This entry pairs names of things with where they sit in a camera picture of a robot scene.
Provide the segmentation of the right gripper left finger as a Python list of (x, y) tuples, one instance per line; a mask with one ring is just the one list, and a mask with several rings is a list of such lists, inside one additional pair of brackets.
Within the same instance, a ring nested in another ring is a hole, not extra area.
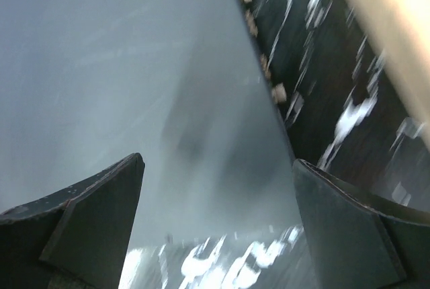
[(117, 288), (142, 187), (132, 153), (1, 213), (2, 288)]

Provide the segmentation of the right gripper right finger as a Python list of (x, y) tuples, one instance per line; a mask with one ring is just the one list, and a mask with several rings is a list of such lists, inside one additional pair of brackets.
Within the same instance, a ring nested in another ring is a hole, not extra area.
[(296, 201), (321, 288), (428, 288), (429, 213), (292, 165)]

